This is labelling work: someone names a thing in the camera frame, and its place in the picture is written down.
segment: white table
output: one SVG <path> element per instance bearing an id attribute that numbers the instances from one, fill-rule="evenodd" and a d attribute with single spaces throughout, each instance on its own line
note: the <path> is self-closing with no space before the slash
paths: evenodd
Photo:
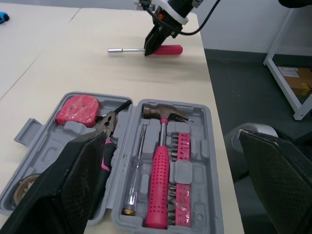
<path id="1" fill-rule="evenodd" d="M 0 3 L 10 20 L 0 24 L 0 99 L 61 34 L 79 8 Z"/>
<path id="2" fill-rule="evenodd" d="M 195 14 L 189 19 L 185 31 L 198 27 Z M 200 34 L 166 40 L 183 46 L 183 55 L 177 58 L 107 54 L 109 47 L 142 47 L 152 26 L 145 12 L 80 9 L 62 37 L 44 49 L 0 101 L 0 189 L 26 154 L 27 149 L 13 141 L 16 134 L 30 117 L 45 123 L 65 93 L 122 95 L 132 98 L 134 105 L 144 98 L 199 103 L 212 111 L 225 233 L 243 233 Z M 110 212 L 100 225 L 85 231 L 115 232 Z"/>

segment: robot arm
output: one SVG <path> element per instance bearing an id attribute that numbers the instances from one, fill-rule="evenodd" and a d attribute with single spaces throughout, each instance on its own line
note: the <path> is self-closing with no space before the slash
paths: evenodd
<path id="1" fill-rule="evenodd" d="M 175 30 L 163 25 L 153 17 L 154 27 L 145 39 L 144 55 L 156 52 L 168 36 L 176 38 L 182 30 L 182 25 L 188 22 L 187 15 L 194 7 L 199 7 L 202 2 L 203 0 L 158 0 L 156 3 L 159 7 L 154 15 Z M 150 0 L 139 0 L 140 6 L 149 13 L 151 13 L 149 9 L 151 3 Z"/>

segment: pink hammer handle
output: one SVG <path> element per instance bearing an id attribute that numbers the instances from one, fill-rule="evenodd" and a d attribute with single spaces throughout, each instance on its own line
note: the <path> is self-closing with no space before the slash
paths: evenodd
<path id="1" fill-rule="evenodd" d="M 167 228 L 168 181 L 168 149 L 166 146 L 158 146 L 153 158 L 149 204 L 145 220 L 148 228 Z"/>
<path id="2" fill-rule="evenodd" d="M 180 55 L 183 52 L 183 47 L 180 45 L 162 45 L 154 55 Z"/>

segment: hammer head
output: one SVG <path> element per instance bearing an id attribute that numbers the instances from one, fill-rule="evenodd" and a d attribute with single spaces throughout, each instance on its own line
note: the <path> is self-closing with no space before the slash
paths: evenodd
<path id="1" fill-rule="evenodd" d="M 162 118 L 175 120 L 175 121 L 188 121 L 189 118 L 181 111 L 177 110 L 173 106 L 165 105 L 144 105 L 143 106 L 143 117 L 144 118 Z"/>

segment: claw hammer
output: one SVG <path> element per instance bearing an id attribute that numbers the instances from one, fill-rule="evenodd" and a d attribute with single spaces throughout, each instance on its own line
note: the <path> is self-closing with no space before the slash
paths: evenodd
<path id="1" fill-rule="evenodd" d="M 149 228 L 166 229 L 167 196 L 169 185 L 169 154 L 166 147 L 167 124 L 169 120 L 188 121 L 187 116 L 173 106 L 144 105 L 144 118 L 160 120 L 160 141 L 153 157 L 149 204 L 145 224 Z"/>

